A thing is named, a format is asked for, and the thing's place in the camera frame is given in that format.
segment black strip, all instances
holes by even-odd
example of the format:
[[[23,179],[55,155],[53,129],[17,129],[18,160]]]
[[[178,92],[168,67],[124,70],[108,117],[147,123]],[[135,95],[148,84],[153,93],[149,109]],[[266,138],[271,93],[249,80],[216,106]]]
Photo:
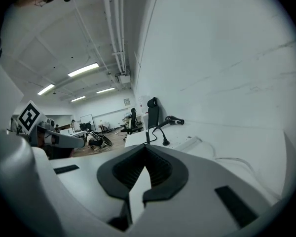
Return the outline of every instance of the black strip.
[[[78,169],[78,168],[79,167],[77,165],[69,165],[69,166],[66,166],[66,167],[55,168],[54,171],[55,171],[56,175],[58,175],[58,174],[66,173],[66,172],[69,172],[69,171],[73,171],[73,170]]]
[[[239,227],[243,228],[257,219],[257,215],[228,186],[217,188],[215,192],[236,220]]]

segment bicycle wheel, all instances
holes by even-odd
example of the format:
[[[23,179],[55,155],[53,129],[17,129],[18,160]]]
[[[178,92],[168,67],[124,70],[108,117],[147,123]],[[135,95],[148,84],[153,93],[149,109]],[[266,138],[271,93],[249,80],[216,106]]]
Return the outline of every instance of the bicycle wheel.
[[[112,145],[113,145],[112,141],[110,141],[107,137],[103,136],[102,139],[103,139],[103,141],[104,141],[108,146],[112,146]]]

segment white cable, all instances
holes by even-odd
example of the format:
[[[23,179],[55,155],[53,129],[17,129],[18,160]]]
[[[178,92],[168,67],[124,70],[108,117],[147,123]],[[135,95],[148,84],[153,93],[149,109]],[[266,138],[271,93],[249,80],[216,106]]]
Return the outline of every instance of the white cable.
[[[214,160],[234,160],[234,161],[239,161],[243,164],[245,164],[250,170],[251,170],[251,173],[253,175],[253,177],[257,180],[257,182],[270,194],[272,195],[275,199],[277,200],[281,200],[281,196],[278,195],[276,192],[274,192],[273,190],[271,190],[265,183],[264,181],[259,178],[259,176],[257,175],[257,173],[255,172],[255,170],[252,168],[252,166],[250,165],[250,163],[248,163],[246,160],[243,160],[241,158],[233,158],[233,157],[219,157],[217,158],[216,157],[216,152],[215,152],[215,149],[214,147],[208,143],[208,142],[205,142],[205,141],[202,141],[201,139],[199,139],[202,143],[205,143],[205,144],[208,144],[212,150],[213,150],[213,159]]]

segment whiteboard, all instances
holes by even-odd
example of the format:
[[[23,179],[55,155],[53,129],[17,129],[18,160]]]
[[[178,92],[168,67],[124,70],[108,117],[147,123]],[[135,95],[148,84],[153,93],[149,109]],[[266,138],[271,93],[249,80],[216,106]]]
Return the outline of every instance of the whiteboard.
[[[81,121],[81,124],[83,123],[91,123],[91,125],[94,125],[93,123],[93,119],[92,119],[92,115],[89,114],[89,115],[86,115],[86,116],[83,116],[83,117],[80,117],[80,121]]]

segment white pipe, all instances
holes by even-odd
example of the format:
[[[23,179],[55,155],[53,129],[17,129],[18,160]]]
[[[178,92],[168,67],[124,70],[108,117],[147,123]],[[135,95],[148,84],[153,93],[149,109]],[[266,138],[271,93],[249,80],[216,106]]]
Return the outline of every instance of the white pipe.
[[[119,10],[118,10],[118,0],[114,0],[114,9],[115,9],[115,23],[116,23],[116,32],[117,32],[117,40],[118,40],[118,46],[119,46],[119,52],[123,52],[122,49],[122,39],[120,37],[120,22],[119,22]],[[124,62],[124,56],[121,53],[120,55],[122,67],[123,67],[123,73],[126,73],[125,69],[125,62]]]
[[[105,13],[106,13],[106,16],[107,16],[107,21],[108,21],[108,26],[109,26],[109,32],[110,32],[113,52],[116,53],[117,50],[116,50],[116,46],[115,46],[115,37],[114,37],[113,28],[112,28],[110,0],[104,0],[104,6],[105,6]],[[116,59],[116,63],[118,65],[118,69],[119,69],[120,73],[123,74],[123,71],[122,71],[122,69],[120,67],[120,61],[119,61],[119,58],[118,58],[117,54],[115,54],[115,59]]]
[[[81,22],[82,22],[82,24],[83,24],[83,27],[85,28],[85,31],[87,32],[89,38],[91,39],[92,44],[93,44],[95,50],[97,51],[97,53],[98,53],[98,55],[99,55],[99,58],[101,59],[101,62],[103,63],[103,65],[104,65],[104,67],[106,68],[106,70],[110,73],[110,71],[109,71],[109,69],[107,68],[107,66],[106,66],[106,64],[105,64],[105,62],[104,62],[102,56],[100,55],[100,52],[99,52],[98,49],[97,49],[97,46],[96,46],[95,43],[93,42],[93,39],[92,39],[92,37],[91,37],[91,35],[90,35],[90,33],[89,33],[89,31],[88,31],[88,29],[87,29],[85,23],[84,23],[84,20],[83,20],[83,18],[82,18],[82,16],[81,16],[81,13],[80,13],[80,11],[79,11],[79,9],[78,9],[77,4],[75,3],[75,0],[73,0],[73,1],[74,1],[75,9],[76,9],[77,12],[78,12],[79,18],[80,18],[80,20],[81,20]],[[120,69],[120,64],[119,64],[119,61],[118,61],[118,60],[117,60],[117,65],[118,65],[118,68]],[[115,79],[112,77],[111,74],[110,74],[110,77],[111,77],[111,80],[115,83],[116,88],[119,90],[118,85],[117,85],[117,83],[115,82]]]
[[[124,43],[124,0],[119,0],[119,2],[120,2],[120,20],[121,20],[121,31],[122,31],[122,47],[123,47],[122,50],[123,50],[123,57],[124,57],[124,66],[126,68],[125,43]]]

